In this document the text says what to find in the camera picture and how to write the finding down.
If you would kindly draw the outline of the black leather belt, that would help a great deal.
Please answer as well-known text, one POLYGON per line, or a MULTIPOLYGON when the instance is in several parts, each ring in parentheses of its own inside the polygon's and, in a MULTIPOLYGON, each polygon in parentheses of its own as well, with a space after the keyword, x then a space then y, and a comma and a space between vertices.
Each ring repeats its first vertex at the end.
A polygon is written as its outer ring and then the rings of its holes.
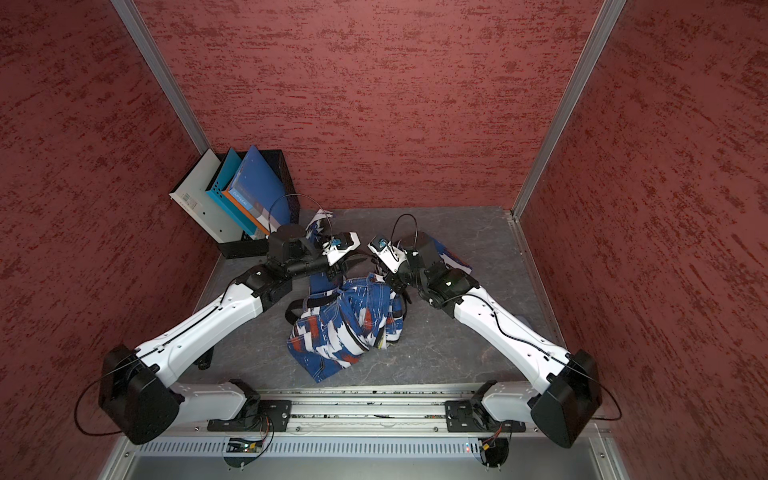
MULTIPOLYGON (((413 303, 410 295, 407 293, 407 285, 406 283, 399 278, 395 273, 391 273, 389 271, 384 271, 384 264, 381 260, 379 260, 377 257, 375 257, 371 253, 364 253, 364 252, 355 252, 352 254, 352 257, 357 256, 357 260, 344 260, 343 263, 345 266, 343 267, 344 271, 349 270, 353 266, 360 264, 362 262, 362 259, 360 259, 360 256, 363 256, 370 260, 370 262, 377 268, 380 275, 383 276, 384 282, 392 288, 392 290, 401 297, 401 300, 403 302, 402 305, 402 313, 404 315, 407 315, 408 312, 408 306, 413 303)), ((305 299, 297 299, 292 301, 286 311, 285 311, 285 319, 286 321, 293 326, 301 317, 301 314, 305 310, 311 310, 312 308, 316 307, 322 307, 324 305, 327 305, 331 303, 336 297, 338 296, 337 293, 332 293, 330 296, 321 295, 318 298, 310 298, 307 297, 305 299)))

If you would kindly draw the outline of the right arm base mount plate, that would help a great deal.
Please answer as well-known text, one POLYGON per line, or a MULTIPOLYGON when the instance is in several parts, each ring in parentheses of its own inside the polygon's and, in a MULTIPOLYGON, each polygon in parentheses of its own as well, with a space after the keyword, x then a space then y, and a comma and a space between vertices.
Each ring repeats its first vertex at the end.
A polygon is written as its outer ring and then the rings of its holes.
POLYGON ((470 400, 446 401, 445 418, 451 433, 524 433, 526 426, 519 421, 497 421, 482 409, 474 408, 470 400))

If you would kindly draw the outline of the blue patterned trousers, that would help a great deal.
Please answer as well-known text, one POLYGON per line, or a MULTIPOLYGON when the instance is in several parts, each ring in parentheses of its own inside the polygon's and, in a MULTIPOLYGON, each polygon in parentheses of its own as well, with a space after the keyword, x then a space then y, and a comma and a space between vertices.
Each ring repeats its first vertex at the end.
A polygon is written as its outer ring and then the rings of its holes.
MULTIPOLYGON (((435 292, 429 286, 431 280, 453 269, 460 278, 472 273, 469 264, 425 232, 417 230, 412 238, 397 242, 385 238, 406 251, 411 266, 426 268, 424 291, 419 295, 434 306, 442 298, 430 297, 435 292)), ((331 280, 324 274, 310 277, 307 297, 332 293, 338 296, 331 303, 301 314, 286 342, 291 356, 317 383, 356 364, 370 350, 398 342, 406 318, 401 297, 384 282, 378 270, 350 279, 342 276, 331 280)))

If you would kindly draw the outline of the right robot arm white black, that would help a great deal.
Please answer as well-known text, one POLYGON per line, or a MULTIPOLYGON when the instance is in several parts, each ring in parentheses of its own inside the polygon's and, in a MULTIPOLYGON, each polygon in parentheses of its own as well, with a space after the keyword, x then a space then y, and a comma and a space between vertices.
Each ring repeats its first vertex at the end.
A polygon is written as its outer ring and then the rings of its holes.
POLYGON ((427 234, 401 248, 375 237, 368 245, 397 291, 412 288, 431 307, 484 338, 525 377, 525 387, 489 382, 470 400, 472 423, 486 431, 505 422, 532 423, 556 445, 569 448, 602 404, 599 372, 583 350, 570 353, 503 308, 427 234))

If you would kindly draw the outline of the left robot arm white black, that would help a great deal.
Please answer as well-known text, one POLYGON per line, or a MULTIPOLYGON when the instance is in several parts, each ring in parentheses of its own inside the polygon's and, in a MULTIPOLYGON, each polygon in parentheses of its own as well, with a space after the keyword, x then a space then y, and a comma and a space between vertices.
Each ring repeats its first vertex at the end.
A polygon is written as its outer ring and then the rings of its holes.
POLYGON ((98 405, 133 444, 146 444, 175 425, 231 421, 246 406, 257 406, 258 393, 241 380, 186 385, 179 379, 222 339, 290 293, 294 279, 342 273, 361 245, 355 232, 323 235, 314 243, 296 224, 280 227, 267 242, 266 257, 200 311, 133 349, 119 345, 105 355, 98 405))

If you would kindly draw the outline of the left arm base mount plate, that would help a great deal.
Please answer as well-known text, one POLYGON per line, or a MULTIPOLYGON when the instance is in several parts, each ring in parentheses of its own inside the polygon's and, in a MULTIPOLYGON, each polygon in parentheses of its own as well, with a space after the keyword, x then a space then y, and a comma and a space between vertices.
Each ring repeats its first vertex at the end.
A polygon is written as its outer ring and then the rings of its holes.
POLYGON ((277 432, 287 430, 291 418, 290 400, 248 400, 231 420, 209 420, 210 432, 277 432))

